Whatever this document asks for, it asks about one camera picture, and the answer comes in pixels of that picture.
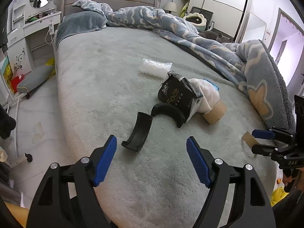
red box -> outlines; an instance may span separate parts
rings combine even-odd
[[[12,87],[13,87],[13,89],[14,89],[14,93],[17,92],[17,86],[18,86],[18,84],[19,84],[22,80],[24,80],[24,75],[23,75],[23,74],[18,75],[18,76],[16,76],[14,79],[11,80],[11,84],[12,84]]]

black package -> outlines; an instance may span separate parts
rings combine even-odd
[[[193,87],[185,77],[170,71],[157,96],[162,102],[179,108],[188,121],[199,108],[203,94]]]

hand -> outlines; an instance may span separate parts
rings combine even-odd
[[[304,168],[299,168],[298,170],[301,171],[301,176],[300,179],[297,183],[296,189],[301,190],[302,192],[304,192]],[[292,182],[292,176],[287,177],[285,176],[285,174],[283,173],[283,180],[282,182],[284,183],[284,185],[286,186],[287,184]]]

doorway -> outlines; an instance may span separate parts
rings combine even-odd
[[[279,9],[274,35],[269,45],[270,55],[285,81],[289,98],[303,90],[304,30],[284,11]]]

blue gripper pad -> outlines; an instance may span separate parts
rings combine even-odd
[[[258,139],[271,140],[275,138],[276,134],[268,130],[255,129],[254,131],[252,131],[252,136]]]
[[[114,154],[117,149],[117,139],[115,136],[110,138],[110,141],[104,145],[105,149],[95,167],[95,178],[93,180],[94,186],[97,187],[104,181],[105,175],[108,172],[109,166],[112,162]]]
[[[207,188],[210,188],[212,181],[209,175],[209,167],[191,137],[187,139],[186,147],[200,182],[205,184]]]

